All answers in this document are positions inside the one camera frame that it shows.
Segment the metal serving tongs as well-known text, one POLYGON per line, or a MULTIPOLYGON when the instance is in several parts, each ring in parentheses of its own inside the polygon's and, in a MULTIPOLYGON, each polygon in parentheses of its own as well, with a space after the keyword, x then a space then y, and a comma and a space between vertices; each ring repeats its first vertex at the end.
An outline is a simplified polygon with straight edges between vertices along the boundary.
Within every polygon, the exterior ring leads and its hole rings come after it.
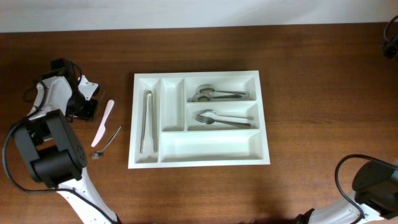
POLYGON ((144 107, 142 112, 142 128, 141 128, 141 140, 139 152, 142 154, 144 152, 144 141, 146 137, 146 123, 147 123, 147 112, 150 110, 150 121, 151 121, 151 135, 152 135, 152 146, 153 152, 158 153, 158 143, 157 143, 157 123, 156 123, 156 111, 155 111, 155 101, 154 94, 151 90, 146 90, 144 92, 144 107))

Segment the large metal spoon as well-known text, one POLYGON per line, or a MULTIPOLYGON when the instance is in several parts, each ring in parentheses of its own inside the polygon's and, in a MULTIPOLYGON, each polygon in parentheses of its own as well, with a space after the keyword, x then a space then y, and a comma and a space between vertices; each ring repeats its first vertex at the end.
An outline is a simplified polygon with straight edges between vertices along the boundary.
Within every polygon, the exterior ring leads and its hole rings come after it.
POLYGON ((232 95, 239 95, 245 97, 249 97, 250 93, 248 91, 225 91, 225 90, 217 90, 215 89, 212 85, 209 84, 204 84, 200 85, 196 88, 195 90, 197 93, 204 93, 204 94, 210 94, 213 92, 218 92, 218 93, 227 93, 227 94, 232 94, 232 95))
POLYGON ((244 96, 240 95, 223 95, 223 96, 211 96, 204 93, 197 93, 192 96, 192 102, 209 102, 209 101, 241 101, 244 100, 244 96))

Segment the thin metal fork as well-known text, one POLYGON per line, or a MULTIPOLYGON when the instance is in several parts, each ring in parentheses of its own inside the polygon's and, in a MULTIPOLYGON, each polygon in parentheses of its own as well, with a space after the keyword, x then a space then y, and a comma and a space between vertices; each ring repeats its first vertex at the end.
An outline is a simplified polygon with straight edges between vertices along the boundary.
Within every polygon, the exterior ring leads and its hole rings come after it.
POLYGON ((195 115, 203 115, 205 113, 212 113, 212 114, 215 114, 216 116, 222 116, 222 117, 227 117, 227 118, 239 118, 239 119, 247 119, 250 121, 254 121, 254 117, 252 117, 252 116, 224 115, 224 114, 219 114, 215 110, 211 110, 211 109, 196 111, 194 114, 195 115))

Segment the thick handled metal fork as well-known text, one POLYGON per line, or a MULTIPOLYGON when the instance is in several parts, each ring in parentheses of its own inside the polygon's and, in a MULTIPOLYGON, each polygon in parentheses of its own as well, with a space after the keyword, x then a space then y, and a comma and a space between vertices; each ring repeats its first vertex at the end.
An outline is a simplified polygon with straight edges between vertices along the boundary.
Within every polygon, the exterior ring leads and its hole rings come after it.
POLYGON ((246 129, 251 128, 251 125, 249 123, 237 123, 237 122, 232 122, 232 121, 222 121, 222 120, 217 120, 217 119, 213 119, 213 118, 202 116, 202 115, 196 115, 194 117, 194 119, 203 124, 221 123, 221 124, 227 124, 230 126, 234 126, 237 128, 246 128, 246 129))

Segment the small metal teaspoon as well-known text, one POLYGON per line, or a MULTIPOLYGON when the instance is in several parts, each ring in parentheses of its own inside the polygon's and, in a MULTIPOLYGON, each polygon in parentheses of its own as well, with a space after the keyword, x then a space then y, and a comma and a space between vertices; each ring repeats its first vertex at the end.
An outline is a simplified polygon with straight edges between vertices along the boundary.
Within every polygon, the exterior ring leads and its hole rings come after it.
POLYGON ((106 91, 103 91, 102 94, 100 95, 99 99, 98 99, 98 104, 100 104, 104 98, 106 91))

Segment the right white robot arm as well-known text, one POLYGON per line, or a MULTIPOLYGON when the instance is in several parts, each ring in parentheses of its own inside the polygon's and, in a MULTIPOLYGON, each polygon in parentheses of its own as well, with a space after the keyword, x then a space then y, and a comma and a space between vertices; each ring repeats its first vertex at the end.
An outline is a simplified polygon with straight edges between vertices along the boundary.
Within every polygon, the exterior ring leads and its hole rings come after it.
POLYGON ((363 154, 350 154, 337 164, 334 179, 342 198, 327 207, 298 215, 294 223, 367 223, 397 217, 397 161, 391 164, 363 154), (352 191, 346 194, 339 173, 349 159, 364 159, 367 163, 355 175, 352 191))

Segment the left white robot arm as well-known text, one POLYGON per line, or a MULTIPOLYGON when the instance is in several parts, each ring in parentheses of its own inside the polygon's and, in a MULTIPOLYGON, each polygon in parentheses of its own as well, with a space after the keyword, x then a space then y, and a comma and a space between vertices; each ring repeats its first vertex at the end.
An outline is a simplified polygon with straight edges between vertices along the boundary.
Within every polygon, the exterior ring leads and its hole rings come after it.
POLYGON ((119 223, 91 182, 86 152, 70 125, 93 120, 100 87, 70 60, 53 60, 50 67, 36 82, 30 113, 6 138, 14 140, 31 178, 45 184, 43 193, 61 195, 83 223, 119 223))

